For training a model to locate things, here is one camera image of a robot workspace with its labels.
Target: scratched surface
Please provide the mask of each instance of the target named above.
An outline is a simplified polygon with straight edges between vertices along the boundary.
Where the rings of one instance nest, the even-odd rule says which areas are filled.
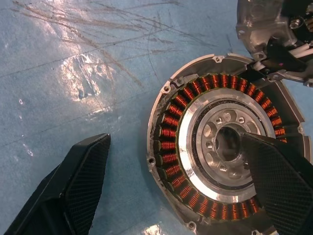
[[[0,234],[73,144],[104,132],[112,146],[90,234],[190,234],[147,170],[147,121],[161,85],[185,63],[247,55],[236,4],[0,1]],[[313,134],[310,90],[288,86]]]

